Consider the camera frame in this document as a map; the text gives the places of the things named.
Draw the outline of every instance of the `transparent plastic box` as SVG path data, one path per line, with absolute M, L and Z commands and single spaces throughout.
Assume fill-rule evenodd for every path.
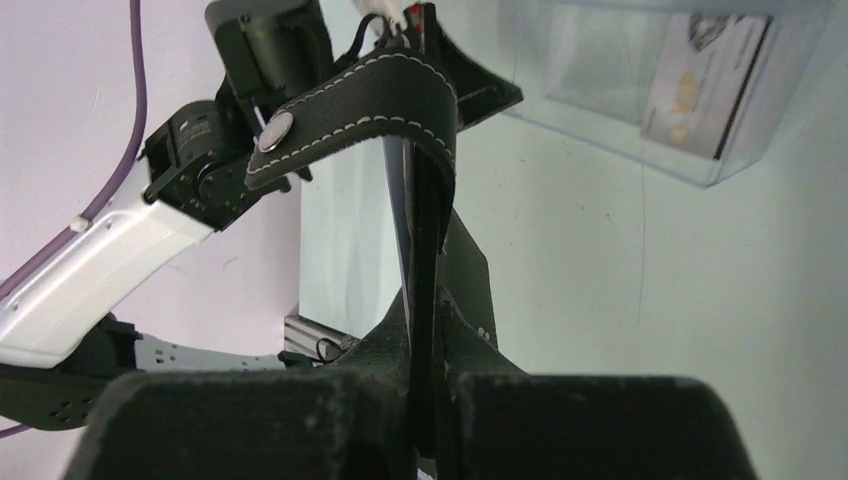
M 525 101 L 511 115 L 704 187 L 763 157 L 833 6 L 831 0 L 437 0 L 436 5 L 446 32 L 463 49 L 522 87 Z M 672 18 L 679 24 L 679 17 L 699 13 L 768 22 L 745 82 L 738 90 L 724 88 L 738 93 L 724 107 L 732 112 L 726 131 L 716 120 L 724 117 L 713 117 L 713 129 L 724 135 L 720 154 L 712 156 L 643 135 Z M 716 65 L 733 61 L 717 58 Z M 710 105 L 718 97 L 698 102 Z

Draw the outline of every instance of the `table surface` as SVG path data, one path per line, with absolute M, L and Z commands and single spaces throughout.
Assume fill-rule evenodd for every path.
M 504 115 L 461 134 L 455 207 L 489 259 L 503 353 L 698 377 L 762 478 L 848 478 L 846 30 L 766 158 L 709 190 Z M 397 249 L 381 143 L 338 157 L 303 191 L 300 309 L 361 336 L 399 288 Z

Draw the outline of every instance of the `purple cable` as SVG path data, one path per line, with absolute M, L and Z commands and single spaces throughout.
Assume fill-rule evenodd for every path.
M 106 203 L 124 183 L 124 180 L 132 170 L 136 153 L 141 147 L 144 125 L 147 122 L 147 80 L 144 75 L 144 55 L 141 48 L 141 0 L 130 0 L 130 35 L 132 37 L 133 69 L 135 70 L 135 122 L 133 123 L 132 136 L 124 151 L 124 156 L 115 168 L 112 176 L 94 197 L 91 203 L 80 214 L 80 217 L 91 221 L 103 210 Z M 57 252 L 65 247 L 76 236 L 76 232 L 70 227 L 65 227 L 53 240 L 47 243 L 32 258 L 27 260 L 21 268 L 0 284 L 0 301 L 12 293 L 20 284 L 35 273 L 42 265 L 47 263 Z

